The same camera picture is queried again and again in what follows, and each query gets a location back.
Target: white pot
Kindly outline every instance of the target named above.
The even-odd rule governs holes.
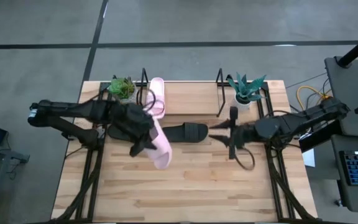
[[[234,96],[234,102],[235,102],[235,106],[239,110],[249,110],[249,106],[251,105],[251,102],[249,102],[247,104],[243,104],[243,103],[238,102],[236,96]]]
[[[136,103],[136,94],[137,94],[137,88],[136,88],[136,86],[135,86],[135,90],[134,90],[134,92],[133,92],[133,94],[130,96],[130,97],[128,97],[127,99],[121,99],[120,101],[121,101],[121,103]]]

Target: black slide sandal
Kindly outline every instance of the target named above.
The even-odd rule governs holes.
[[[165,127],[162,128],[165,136],[169,142],[200,142],[206,138],[208,135],[208,126],[206,124],[197,124],[197,123],[188,123],[184,122],[182,125]],[[130,138],[127,134],[124,134],[122,131],[110,126],[107,130],[107,135],[114,139],[130,141]],[[152,145],[151,142],[146,144],[146,147]]]
[[[184,122],[180,126],[163,128],[162,131],[169,142],[200,142],[206,138],[208,126]]]

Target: yellow cable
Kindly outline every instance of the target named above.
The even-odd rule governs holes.
[[[299,102],[299,105],[301,105],[301,108],[302,110],[305,110],[305,107],[303,106],[302,102],[301,102],[301,99],[299,97],[299,91],[303,88],[308,88],[309,90],[312,90],[313,92],[317,93],[317,94],[320,94],[321,97],[323,97],[323,94],[320,93],[319,91],[317,91],[315,88],[311,87],[311,86],[301,86],[298,88],[298,90],[296,91],[296,98]]]
[[[330,91],[331,91],[331,89],[329,89],[329,90],[326,92],[325,96],[321,95],[320,99],[318,99],[318,101],[317,101],[317,103],[316,103],[316,106],[320,103],[321,100],[325,100],[325,99],[328,99],[328,98],[332,97],[332,96],[328,96],[328,95],[327,95],[327,93],[329,93]]]

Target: potted plant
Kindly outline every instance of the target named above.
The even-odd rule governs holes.
[[[117,78],[114,75],[108,90],[123,103],[136,103],[137,88],[130,77]]]
[[[265,77],[266,75],[257,78],[250,84],[247,84],[247,75],[241,78],[240,74],[237,73],[237,84],[233,79],[228,79],[230,86],[236,90],[234,100],[239,109],[249,109],[249,105],[252,101],[257,101],[262,98],[261,95],[255,94],[255,92],[260,89]]]

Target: desk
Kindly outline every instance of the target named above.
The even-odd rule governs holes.
[[[177,83],[182,83],[186,90],[188,82]],[[273,109],[290,111],[284,82],[268,81],[268,86]],[[98,90],[99,82],[84,82],[80,102],[97,95]],[[208,126],[218,124],[229,117],[229,107],[234,99],[232,88],[225,87],[225,92],[226,105],[219,118],[211,114],[166,115],[160,123],[162,126],[180,125],[183,122],[204,123]],[[221,92],[217,94],[218,101],[222,102]],[[256,103],[251,104],[249,111],[239,114],[241,122],[258,118]],[[91,127],[84,119],[75,119],[75,124],[82,128]],[[229,134],[228,131],[209,132]],[[166,170],[156,170],[143,153],[131,158],[130,146],[129,142],[106,138],[94,222],[277,221],[262,144],[246,145],[255,156],[253,171],[242,170],[234,160],[230,161],[228,149],[211,138],[197,144],[172,144],[172,161]],[[72,141],[67,153],[79,147],[79,142]],[[245,153],[238,152],[238,156],[245,165],[251,162],[250,156]],[[86,149],[65,161],[52,218],[61,215],[78,193],[85,157]],[[291,190],[307,211],[317,217],[301,151],[296,147],[288,147],[283,152],[283,158]],[[282,193],[280,198],[287,217]]]
[[[339,121],[341,131],[344,135],[358,136],[358,114],[354,112],[358,108],[358,60],[349,68],[340,67],[335,58],[326,58],[324,62],[333,96],[351,109],[346,118]]]
[[[336,164],[339,170],[340,180],[338,181],[339,192],[344,206],[352,212],[358,212],[358,186],[349,186],[346,182],[345,167],[339,156],[341,151],[353,151],[358,149],[358,137],[333,135],[331,141],[334,147]]]

